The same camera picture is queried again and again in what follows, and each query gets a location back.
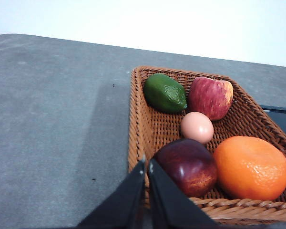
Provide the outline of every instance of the table surface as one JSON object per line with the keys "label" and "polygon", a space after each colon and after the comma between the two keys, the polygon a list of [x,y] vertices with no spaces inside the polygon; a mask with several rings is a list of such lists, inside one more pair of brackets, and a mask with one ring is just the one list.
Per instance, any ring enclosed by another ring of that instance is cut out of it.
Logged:
{"label": "table surface", "polygon": [[228,75],[286,107],[286,67],[0,35],[0,229],[74,226],[116,189],[139,65]]}

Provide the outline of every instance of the green lime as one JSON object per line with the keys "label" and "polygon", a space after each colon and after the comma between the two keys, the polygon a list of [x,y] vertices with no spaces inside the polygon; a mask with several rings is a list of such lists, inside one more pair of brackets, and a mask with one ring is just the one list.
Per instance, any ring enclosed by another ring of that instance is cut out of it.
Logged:
{"label": "green lime", "polygon": [[148,77],[143,93],[147,103],[158,111],[177,113],[186,108],[183,86],[165,74],[156,73]]}

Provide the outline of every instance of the egg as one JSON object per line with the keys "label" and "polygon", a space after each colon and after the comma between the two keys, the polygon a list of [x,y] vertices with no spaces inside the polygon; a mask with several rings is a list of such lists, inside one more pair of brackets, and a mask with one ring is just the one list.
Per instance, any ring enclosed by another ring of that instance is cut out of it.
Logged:
{"label": "egg", "polygon": [[185,138],[206,144],[213,138],[214,128],[206,115],[200,112],[190,112],[181,121],[181,132]]}

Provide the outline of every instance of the red apple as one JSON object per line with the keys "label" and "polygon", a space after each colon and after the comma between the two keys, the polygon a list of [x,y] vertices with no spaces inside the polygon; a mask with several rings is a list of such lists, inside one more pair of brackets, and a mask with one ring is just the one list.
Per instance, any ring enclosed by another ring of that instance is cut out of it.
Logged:
{"label": "red apple", "polygon": [[195,140],[183,138],[170,142],[153,157],[188,197],[201,197],[216,183],[215,160],[204,145]]}
{"label": "red apple", "polygon": [[226,80],[197,77],[188,95],[189,111],[205,114],[210,120],[222,119],[228,112],[233,98],[233,86]]}

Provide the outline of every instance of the brown basket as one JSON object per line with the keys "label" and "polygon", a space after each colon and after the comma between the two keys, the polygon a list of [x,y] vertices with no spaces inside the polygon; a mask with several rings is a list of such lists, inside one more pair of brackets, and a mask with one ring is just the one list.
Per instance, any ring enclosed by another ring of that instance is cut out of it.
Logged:
{"label": "brown basket", "polygon": [[[226,138],[235,135],[254,136],[264,139],[286,156],[286,134],[277,126],[263,109],[231,78],[209,73],[184,70],[137,67],[131,77],[130,127],[129,127],[129,171],[143,155],[147,162],[166,143],[181,138],[180,122],[185,111],[179,114],[164,114],[149,107],[143,95],[145,80],[154,73],[164,73],[182,84],[188,94],[193,79],[204,76],[231,82],[234,95],[227,115],[214,121],[214,137],[207,149],[214,152]],[[149,181],[145,177],[146,203],[148,205]],[[206,214],[223,224],[267,224],[286,221],[286,189],[275,201],[251,199],[230,199],[219,187],[214,187],[203,198],[190,198]]]}

